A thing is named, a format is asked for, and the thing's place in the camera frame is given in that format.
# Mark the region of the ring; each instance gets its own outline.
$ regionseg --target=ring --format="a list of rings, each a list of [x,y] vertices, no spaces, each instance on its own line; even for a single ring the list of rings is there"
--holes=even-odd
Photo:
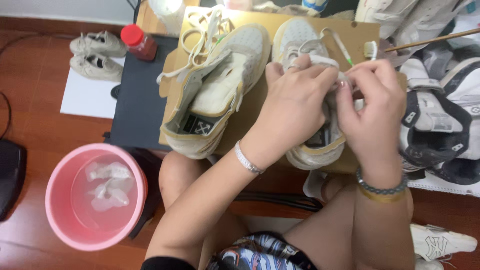
[[[296,68],[298,68],[299,70],[301,70],[301,68],[300,68],[300,65],[299,65],[299,64],[291,64],[290,66],[288,66],[288,68],[287,68],[287,69],[290,69],[290,68],[292,68],[292,67],[296,67]]]

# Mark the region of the red-capped bottle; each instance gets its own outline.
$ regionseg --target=red-capped bottle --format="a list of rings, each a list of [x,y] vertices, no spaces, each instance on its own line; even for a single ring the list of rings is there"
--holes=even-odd
[[[120,33],[121,40],[125,42],[128,51],[136,58],[151,61],[155,58],[158,44],[149,34],[144,33],[137,25],[127,25]]]

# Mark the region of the water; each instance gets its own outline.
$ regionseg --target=water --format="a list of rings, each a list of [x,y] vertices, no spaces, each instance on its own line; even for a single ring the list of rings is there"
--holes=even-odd
[[[108,179],[95,179],[87,181],[85,168],[92,162],[111,164],[120,162],[131,168],[117,155],[102,155],[91,159],[77,172],[72,184],[71,203],[73,212],[78,221],[85,227],[98,232],[117,232],[127,225],[133,216],[137,201],[137,184],[135,183],[127,193],[130,203],[123,207],[112,207],[105,212],[97,212],[93,209],[91,202],[94,195],[88,194],[95,190],[99,184],[104,184]]]

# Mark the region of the wooden floor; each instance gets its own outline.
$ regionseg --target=wooden floor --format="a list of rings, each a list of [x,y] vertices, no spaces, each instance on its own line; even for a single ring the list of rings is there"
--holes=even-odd
[[[0,48],[27,33],[0,30]],[[35,37],[20,41],[0,56],[0,90],[13,109],[7,139],[28,150],[27,176],[15,211],[0,223],[0,269],[137,270],[163,209],[133,241],[98,252],[80,252],[63,244],[51,230],[44,196],[48,178],[59,160],[71,150],[102,142],[111,120],[60,114],[63,90],[72,56],[69,40]],[[0,130],[7,110],[0,101]],[[274,168],[256,179],[251,190],[301,193],[304,172]],[[412,191],[414,221],[434,224],[480,239],[480,200],[446,193]],[[238,214],[305,218],[307,212],[268,203],[234,202]],[[454,254],[458,269],[480,269],[480,253]]]

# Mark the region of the gold bangle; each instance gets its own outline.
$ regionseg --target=gold bangle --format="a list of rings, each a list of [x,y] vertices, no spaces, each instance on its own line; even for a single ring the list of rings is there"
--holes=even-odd
[[[382,194],[376,194],[373,192],[370,192],[363,188],[360,184],[358,185],[360,191],[365,195],[370,200],[380,202],[380,203],[393,203],[396,201],[399,201],[402,197],[405,196],[406,190],[403,190],[402,192],[395,193],[393,195],[382,195]]]

